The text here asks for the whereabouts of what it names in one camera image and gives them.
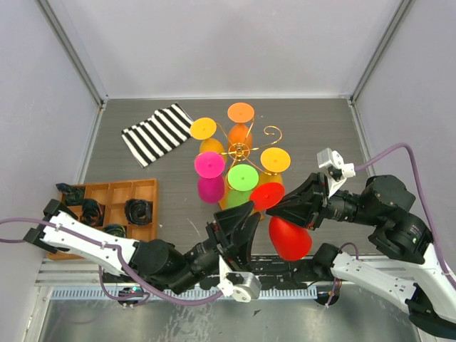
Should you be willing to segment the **red plastic wine glass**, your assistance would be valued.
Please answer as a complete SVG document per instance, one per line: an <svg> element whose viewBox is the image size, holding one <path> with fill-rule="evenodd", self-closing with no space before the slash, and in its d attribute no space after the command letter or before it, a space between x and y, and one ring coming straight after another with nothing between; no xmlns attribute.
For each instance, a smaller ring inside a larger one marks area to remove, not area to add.
<svg viewBox="0 0 456 342"><path fill-rule="evenodd" d="M285 189L281 183L268 182L257 187L249 199L254 208L260 211L271 209L284 197ZM269 222L269 238L277 254L285 261L297 261L304 258L312 248L312 238L304 229L272 216Z"/></svg>

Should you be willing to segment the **green plastic wine glass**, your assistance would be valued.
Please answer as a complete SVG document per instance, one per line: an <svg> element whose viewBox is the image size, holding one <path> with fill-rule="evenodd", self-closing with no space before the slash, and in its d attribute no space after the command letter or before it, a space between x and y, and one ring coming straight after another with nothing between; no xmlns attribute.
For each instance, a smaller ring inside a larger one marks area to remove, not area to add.
<svg viewBox="0 0 456 342"><path fill-rule="evenodd" d="M227 195L227 208L232 208L249 201L253 189L257 186L259 174L251 165L235 165L227 173L229 192Z"/></svg>

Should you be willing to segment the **yellow plastic wine glass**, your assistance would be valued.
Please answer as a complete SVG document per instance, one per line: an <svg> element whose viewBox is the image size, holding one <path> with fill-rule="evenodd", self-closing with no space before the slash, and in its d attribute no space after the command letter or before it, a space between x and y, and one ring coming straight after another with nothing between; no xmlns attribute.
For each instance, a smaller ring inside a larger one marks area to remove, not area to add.
<svg viewBox="0 0 456 342"><path fill-rule="evenodd" d="M267 148L261 154L260 162L264 170L259 174L257 186L270 182L284 184L281 174L291 165L291 157L287 151L279 147Z"/></svg>

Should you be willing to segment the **magenta plastic wine glass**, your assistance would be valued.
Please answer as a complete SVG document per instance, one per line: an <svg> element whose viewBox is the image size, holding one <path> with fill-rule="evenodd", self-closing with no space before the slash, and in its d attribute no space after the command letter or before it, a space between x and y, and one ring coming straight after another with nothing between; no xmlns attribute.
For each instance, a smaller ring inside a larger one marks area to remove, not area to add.
<svg viewBox="0 0 456 342"><path fill-rule="evenodd" d="M200 199L209 204L220 201L224 196L224 158L216 152L203 152L195 158L194 168L199 175L197 189Z"/></svg>

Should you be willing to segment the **gold wire wine glass rack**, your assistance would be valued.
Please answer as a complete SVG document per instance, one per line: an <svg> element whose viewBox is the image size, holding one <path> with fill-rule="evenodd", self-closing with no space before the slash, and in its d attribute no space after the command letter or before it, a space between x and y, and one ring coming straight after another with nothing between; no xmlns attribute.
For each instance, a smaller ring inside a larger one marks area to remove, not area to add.
<svg viewBox="0 0 456 342"><path fill-rule="evenodd" d="M254 127L254 119L247 123L249 130L252 131ZM244 143L233 143L231 144L228 138L229 131L225 130L224 127L217 123L217 129L221 131L224 138L226 139L227 146L225 149L225 155L227 156L227 171L223 174L224 178L224 196L218 202L221 209L226 209L227 195L229 192L229 184L227 182L227 173L235 166L240 164L251 165L260 174L264 169L260 162L260 157L263 151L270 147L277 147L277 144L282 140L283 133L280 128L275 125L268 125L263 129L263 134L272 137L273 140L267 144L255 146L253 143L252 148L248 148Z"/></svg>

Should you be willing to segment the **orange plastic wine glass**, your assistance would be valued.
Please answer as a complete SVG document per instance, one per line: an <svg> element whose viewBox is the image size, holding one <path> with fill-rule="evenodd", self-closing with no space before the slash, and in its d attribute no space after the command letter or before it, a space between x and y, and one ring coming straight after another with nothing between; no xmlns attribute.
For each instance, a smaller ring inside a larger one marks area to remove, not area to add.
<svg viewBox="0 0 456 342"><path fill-rule="evenodd" d="M252 148L253 133L247 123L254 119L254 108L248 103L234 103L228 108L227 115L234 123L228 134L230 143L244 143Z"/></svg>

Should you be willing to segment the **yellow-orange plastic wine glass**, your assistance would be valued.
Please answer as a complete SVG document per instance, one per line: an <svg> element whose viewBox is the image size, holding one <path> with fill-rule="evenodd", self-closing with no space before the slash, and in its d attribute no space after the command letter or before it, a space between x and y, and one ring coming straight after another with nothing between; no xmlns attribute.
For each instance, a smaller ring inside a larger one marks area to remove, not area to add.
<svg viewBox="0 0 456 342"><path fill-rule="evenodd" d="M216 122L208 117L196 119L190 127L190 135L199 140L199 154L204 152L215 152L221 155L223 160L227 161L227 156L224 154L224 146L218 139L214 138L217 131Z"/></svg>

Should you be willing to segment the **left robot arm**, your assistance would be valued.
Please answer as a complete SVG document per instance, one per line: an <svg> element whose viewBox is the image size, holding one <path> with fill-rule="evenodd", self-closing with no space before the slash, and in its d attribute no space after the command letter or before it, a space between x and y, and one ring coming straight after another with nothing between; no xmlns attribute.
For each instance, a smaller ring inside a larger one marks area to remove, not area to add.
<svg viewBox="0 0 456 342"><path fill-rule="evenodd" d="M89 227L53 199L45 218L26 233L24 241L50 253L83 257L154 294L169 289L180 295L208 276L217 275L217 288L223 296L247 303L259 298L261 291L261 282L250 264L261 218L253 209L254 203L248 201L214 213L206 226L207 238L183 254L162 239L145 242Z"/></svg>

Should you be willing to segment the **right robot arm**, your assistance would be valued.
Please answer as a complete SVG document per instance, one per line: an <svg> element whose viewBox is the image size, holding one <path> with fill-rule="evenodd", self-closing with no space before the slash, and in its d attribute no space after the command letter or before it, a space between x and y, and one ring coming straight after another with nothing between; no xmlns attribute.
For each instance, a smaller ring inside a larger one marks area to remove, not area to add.
<svg viewBox="0 0 456 342"><path fill-rule="evenodd" d="M266 210L297 228L314 230L331 219L373 227L368 241L412 276L403 280L363 263L339 247L323 243L311 260L315 277L351 281L395 304L420 330L455 339L455 288L437 257L431 229L410 213L415 195L393 175L372 176L360 194L341 190L344 177L322 172Z"/></svg>

